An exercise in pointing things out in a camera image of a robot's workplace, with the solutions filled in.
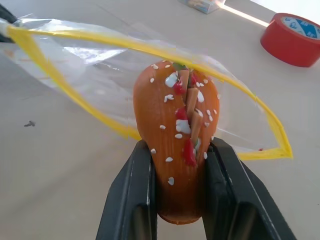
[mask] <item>red topping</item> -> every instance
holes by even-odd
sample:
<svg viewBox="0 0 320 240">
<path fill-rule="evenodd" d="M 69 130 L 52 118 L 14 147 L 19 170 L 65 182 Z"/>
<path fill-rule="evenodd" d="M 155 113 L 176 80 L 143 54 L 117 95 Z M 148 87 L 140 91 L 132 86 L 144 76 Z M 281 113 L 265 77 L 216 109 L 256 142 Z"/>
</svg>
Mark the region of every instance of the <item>red topping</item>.
<svg viewBox="0 0 320 240">
<path fill-rule="evenodd" d="M 176 119 L 180 120 L 188 120 L 187 112 L 185 107 L 180 107 L 175 111 L 175 117 Z"/>
<path fill-rule="evenodd" d="M 182 155 L 187 165 L 193 166 L 193 167 L 197 165 L 196 156 L 194 153 L 194 144 L 192 143 L 190 138 L 186 140 L 184 143 Z"/>
<path fill-rule="evenodd" d="M 182 81 L 181 80 L 179 82 L 176 82 L 173 85 L 173 90 L 178 95 L 184 94 L 186 92 L 186 90 L 182 88 Z"/>
<path fill-rule="evenodd" d="M 198 78 L 197 78 L 197 76 L 195 75 L 195 73 L 192 72 L 192 73 L 191 73 L 191 84 L 192 84 L 192 85 L 195 85 L 196 82 L 198 82 Z"/>
</svg>

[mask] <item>small dark speck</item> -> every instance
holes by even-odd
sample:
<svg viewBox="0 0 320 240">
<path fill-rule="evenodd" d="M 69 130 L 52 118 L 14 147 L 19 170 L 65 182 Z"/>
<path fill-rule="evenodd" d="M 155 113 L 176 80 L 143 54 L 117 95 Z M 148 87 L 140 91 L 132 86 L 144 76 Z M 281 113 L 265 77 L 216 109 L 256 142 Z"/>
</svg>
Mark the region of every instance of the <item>small dark speck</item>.
<svg viewBox="0 0 320 240">
<path fill-rule="evenodd" d="M 30 127 L 30 126 L 34 127 L 35 125 L 36 123 L 34 121 L 29 121 L 28 124 L 24 125 L 24 127 Z"/>
</svg>

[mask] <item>green topping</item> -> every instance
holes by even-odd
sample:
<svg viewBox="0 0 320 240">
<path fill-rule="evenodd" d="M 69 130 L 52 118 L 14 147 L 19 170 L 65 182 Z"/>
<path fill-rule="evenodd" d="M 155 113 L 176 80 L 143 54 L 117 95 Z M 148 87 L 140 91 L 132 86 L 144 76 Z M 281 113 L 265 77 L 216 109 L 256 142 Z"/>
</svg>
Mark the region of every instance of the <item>green topping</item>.
<svg viewBox="0 0 320 240">
<path fill-rule="evenodd" d="M 187 69 L 186 65 L 181 65 L 181 64 L 176 63 L 176 62 L 172 63 L 172 65 L 173 65 L 173 67 L 174 67 L 174 69 L 176 71 L 186 70 Z"/>
</svg>

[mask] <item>sesame seed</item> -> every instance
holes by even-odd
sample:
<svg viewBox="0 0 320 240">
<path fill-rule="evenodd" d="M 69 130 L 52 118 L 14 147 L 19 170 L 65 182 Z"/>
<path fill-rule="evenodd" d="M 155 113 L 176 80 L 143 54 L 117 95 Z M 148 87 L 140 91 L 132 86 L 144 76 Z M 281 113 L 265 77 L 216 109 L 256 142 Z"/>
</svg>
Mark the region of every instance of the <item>sesame seed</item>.
<svg viewBox="0 0 320 240">
<path fill-rule="evenodd" d="M 199 90 L 198 91 L 198 102 L 199 103 L 203 103 L 205 101 L 205 97 L 204 95 L 202 94 L 202 92 Z"/>
<path fill-rule="evenodd" d="M 167 157 L 167 158 L 166 158 L 166 160 L 165 160 L 165 161 L 166 161 L 167 163 L 170 163 L 170 162 L 172 162 L 173 160 L 174 160 L 174 159 L 173 159 L 172 157 L 170 157 L 170 156 L 169 156 L 169 157 Z"/>
<path fill-rule="evenodd" d="M 166 103 L 169 100 L 174 100 L 174 96 L 172 94 L 164 96 L 164 102 Z"/>
<path fill-rule="evenodd" d="M 178 133 L 178 134 L 174 135 L 174 137 L 175 137 L 176 139 L 182 139 L 182 134 L 181 134 L 181 133 Z"/>
<path fill-rule="evenodd" d="M 168 178 L 168 184 L 170 184 L 171 186 L 175 184 L 175 179 L 172 176 Z"/>
</svg>

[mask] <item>orange bun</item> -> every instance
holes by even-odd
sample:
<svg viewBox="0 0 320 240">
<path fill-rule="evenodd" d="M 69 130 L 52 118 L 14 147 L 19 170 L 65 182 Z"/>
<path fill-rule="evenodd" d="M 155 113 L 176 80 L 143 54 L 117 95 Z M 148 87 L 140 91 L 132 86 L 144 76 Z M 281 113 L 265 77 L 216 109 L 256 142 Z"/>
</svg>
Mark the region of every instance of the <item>orange bun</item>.
<svg viewBox="0 0 320 240">
<path fill-rule="evenodd" d="M 205 159 L 219 118 L 215 85 L 206 75 L 187 70 L 189 87 L 194 88 L 188 89 L 190 94 L 182 83 L 186 70 L 177 72 L 169 61 L 147 67 L 133 89 L 137 129 L 156 170 L 157 211 L 173 224 L 193 223 L 202 216 Z M 195 109 L 188 118 L 192 99 Z"/>
</svg>

